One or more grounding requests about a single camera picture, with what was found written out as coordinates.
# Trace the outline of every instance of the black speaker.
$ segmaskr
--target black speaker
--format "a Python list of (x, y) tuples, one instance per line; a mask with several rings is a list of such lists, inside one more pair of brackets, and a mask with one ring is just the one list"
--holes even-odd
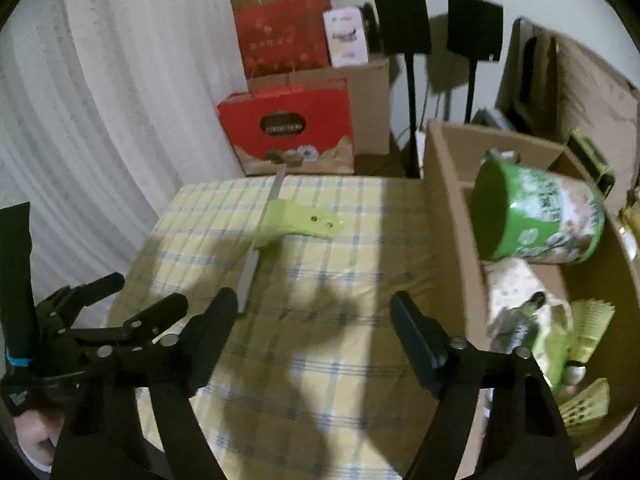
[(425, 0), (375, 0), (385, 54), (430, 54)]
[(404, 54), (409, 90), (410, 163), (407, 176), (420, 178), (415, 143), (415, 75), (414, 54), (431, 53), (431, 29), (425, 0), (375, 0), (380, 21), (380, 35), (388, 56)]
[(449, 0), (447, 48), (469, 60), (465, 123), (471, 121), (478, 61), (500, 61), (504, 9), (486, 0)]

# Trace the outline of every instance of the green cylindrical container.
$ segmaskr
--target green cylindrical container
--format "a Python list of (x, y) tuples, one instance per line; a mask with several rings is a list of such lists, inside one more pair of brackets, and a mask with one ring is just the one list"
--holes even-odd
[(602, 197), (586, 182), (495, 159), (480, 168), (470, 212), (481, 260), (539, 264), (589, 258), (605, 219)]

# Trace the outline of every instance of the bed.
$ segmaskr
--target bed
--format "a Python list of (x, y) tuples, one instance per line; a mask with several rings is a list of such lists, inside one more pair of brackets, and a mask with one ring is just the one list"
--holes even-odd
[[(233, 287), (272, 181), (185, 186), (130, 268), (110, 323), (171, 292), (187, 296), (193, 316)], [(280, 197), (331, 207), (342, 235), (288, 236), (264, 251), (247, 314), (192, 399), (196, 416), (230, 480), (400, 478), (436, 406), (388, 316), (396, 291), (418, 306), (430, 291), (422, 183), (288, 176)], [(144, 435), (161, 448), (146, 390), (138, 405)]]

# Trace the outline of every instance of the wall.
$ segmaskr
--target wall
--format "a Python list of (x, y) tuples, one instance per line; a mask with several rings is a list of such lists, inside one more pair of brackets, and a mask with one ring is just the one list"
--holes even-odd
[[(373, 0), (334, 0), (334, 6), (360, 4)], [(430, 18), (447, 12), (447, 0), (426, 0)], [(493, 107), (507, 59), (508, 44), (514, 20), (525, 16), (529, 20), (563, 32), (585, 44), (602, 56), (613, 67), (622, 72), (635, 85), (640, 86), (640, 54), (626, 33), (616, 13), (604, 0), (492, 0), (504, 6), (504, 46), (500, 62), (481, 63), (478, 66), (474, 110)], [(434, 56), (431, 56), (430, 71), (436, 75), (436, 88), (443, 81), (456, 86), (451, 94), (450, 119), (462, 121), (466, 104), (466, 72), (468, 64), (463, 58), (445, 56), (446, 22), (432, 22), (434, 34)], [(406, 76), (400, 60), (401, 73), (392, 89), (392, 130), (397, 135), (408, 128), (408, 97)], [(423, 57), (415, 63), (418, 120), (422, 110), (422, 99), (426, 88), (426, 70)], [(431, 93), (427, 105), (427, 118), (436, 113), (437, 96)], [(444, 99), (440, 102), (439, 118), (444, 115)]]

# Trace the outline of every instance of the red gift box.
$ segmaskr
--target red gift box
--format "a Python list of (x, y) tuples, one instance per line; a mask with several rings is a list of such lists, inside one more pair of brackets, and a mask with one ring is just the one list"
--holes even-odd
[(351, 106), (344, 80), (231, 94), (220, 121), (246, 174), (353, 174)]
[(331, 0), (277, 0), (236, 12), (247, 79), (330, 65), (322, 14)]

